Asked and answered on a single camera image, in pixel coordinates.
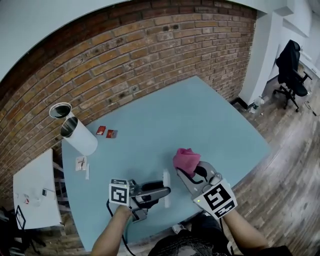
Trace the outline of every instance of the plastic bottle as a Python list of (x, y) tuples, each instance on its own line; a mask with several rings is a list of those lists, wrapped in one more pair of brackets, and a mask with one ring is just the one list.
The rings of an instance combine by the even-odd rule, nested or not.
[(251, 109), (250, 109), (250, 113), (256, 113), (256, 110), (263, 104), (265, 103), (265, 101), (262, 99), (261, 96), (259, 96), (258, 98), (255, 99)]

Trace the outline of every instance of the white table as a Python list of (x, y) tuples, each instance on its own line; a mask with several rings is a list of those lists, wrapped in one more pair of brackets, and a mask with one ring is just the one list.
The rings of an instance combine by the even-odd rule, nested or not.
[[(53, 150), (50, 148), (13, 176), (14, 210), (16, 211), (17, 207), (20, 206), (26, 220), (25, 230), (62, 224), (56, 196), (54, 179), (54, 167), (56, 168), (56, 166), (54, 165), (56, 164), (53, 162)], [(54, 192), (54, 197), (43, 196), (43, 189)], [(39, 198), (38, 206), (33, 205), (31, 202), (29, 204), (23, 203), (21, 199), (23, 194), (28, 196), (35, 195)]]

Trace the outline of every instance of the chair backrest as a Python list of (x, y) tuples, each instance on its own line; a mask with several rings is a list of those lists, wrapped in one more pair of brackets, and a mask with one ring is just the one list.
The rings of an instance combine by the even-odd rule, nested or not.
[(295, 76), (293, 70), (298, 71), (300, 50), (297, 42), (289, 40), (279, 58), (276, 59), (275, 63), (279, 67), (279, 83), (286, 83)]

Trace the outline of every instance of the table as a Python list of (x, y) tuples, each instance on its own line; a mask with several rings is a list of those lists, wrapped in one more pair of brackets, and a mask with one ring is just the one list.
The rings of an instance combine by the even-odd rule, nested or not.
[(161, 180), (164, 169), (171, 175), (171, 207), (154, 205), (146, 220), (130, 224), (127, 241), (136, 242), (194, 215), (192, 202), (173, 167), (178, 148), (192, 148), (234, 186), (268, 153), (269, 146), (251, 124), (217, 92), (198, 77), (170, 85), (135, 100), (90, 123), (118, 130), (117, 138), (96, 135), (98, 146), (87, 157), (85, 171), (75, 171), (80, 155), (65, 140), (62, 160), (72, 216), (87, 251), (104, 230), (110, 214), (106, 208), (111, 178), (137, 183)]
[[(55, 199), (42, 196), (43, 188), (53, 191)], [(36, 195), (41, 199), (39, 206), (21, 202), (18, 196), (21, 197), (22, 194)], [(19, 205), (24, 215), (25, 230), (62, 224), (56, 197), (53, 150), (51, 148), (13, 176), (13, 201), (14, 210), (16, 211)]]

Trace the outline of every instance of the black office chair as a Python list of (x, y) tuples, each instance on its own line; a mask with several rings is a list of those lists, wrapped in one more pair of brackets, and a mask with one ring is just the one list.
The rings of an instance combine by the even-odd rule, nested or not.
[(276, 59), (275, 63), (279, 67), (278, 82), (279, 84), (285, 83), (287, 88), (281, 85), (279, 90), (273, 91), (273, 94), (280, 93), (285, 95), (284, 109), (287, 108), (288, 101), (292, 100), (296, 106), (296, 112), (299, 111), (295, 101), (296, 95), (303, 97), (308, 94), (307, 89), (304, 87), (304, 81), (307, 78), (311, 79), (306, 72), (304, 72), (304, 77), (301, 77), (298, 73), (300, 49), (300, 45), (297, 42), (289, 40), (279, 58)]

